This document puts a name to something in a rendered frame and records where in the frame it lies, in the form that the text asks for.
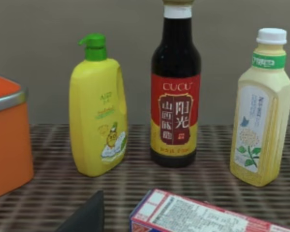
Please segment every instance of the striped tabletop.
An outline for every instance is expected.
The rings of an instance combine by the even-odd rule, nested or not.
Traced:
[[[162,168],[149,159],[147,126],[130,127],[125,160],[98,178],[75,168],[67,125],[32,125],[35,177],[0,197],[0,232],[53,232],[97,190],[105,194],[105,231],[127,232],[129,213],[151,188],[290,228],[290,127],[279,178],[255,188],[229,172],[232,128],[201,126],[197,160],[183,169]]]

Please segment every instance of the yellow bottle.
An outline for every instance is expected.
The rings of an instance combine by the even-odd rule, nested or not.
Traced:
[[[238,81],[231,172],[262,187],[277,178],[290,112],[285,72],[287,32],[259,30],[252,67]]]
[[[121,68],[107,58],[105,37],[86,36],[86,59],[70,82],[70,136],[77,169],[99,176],[118,165],[127,146],[127,107]]]

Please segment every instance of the gray background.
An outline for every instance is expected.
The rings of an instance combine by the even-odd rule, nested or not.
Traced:
[[[32,123],[67,123],[70,75],[84,57],[77,42],[101,32],[123,69],[130,123],[148,123],[150,59],[162,23],[161,0],[0,0],[0,74],[29,87]],[[201,124],[232,124],[237,79],[262,27],[289,31],[290,75],[290,0],[196,0]]]

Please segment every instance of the green pump nozzle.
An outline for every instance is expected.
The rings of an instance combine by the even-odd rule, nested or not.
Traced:
[[[85,59],[88,61],[102,61],[107,59],[105,36],[100,33],[93,33],[85,36],[79,45],[86,44]]]

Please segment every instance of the dark liquid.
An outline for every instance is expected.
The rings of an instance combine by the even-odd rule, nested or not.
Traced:
[[[192,42],[191,18],[164,19],[163,38],[152,57],[152,73],[173,78],[186,78],[201,73],[201,57]],[[170,157],[150,150],[151,158],[161,166],[179,168],[193,163],[192,153]]]

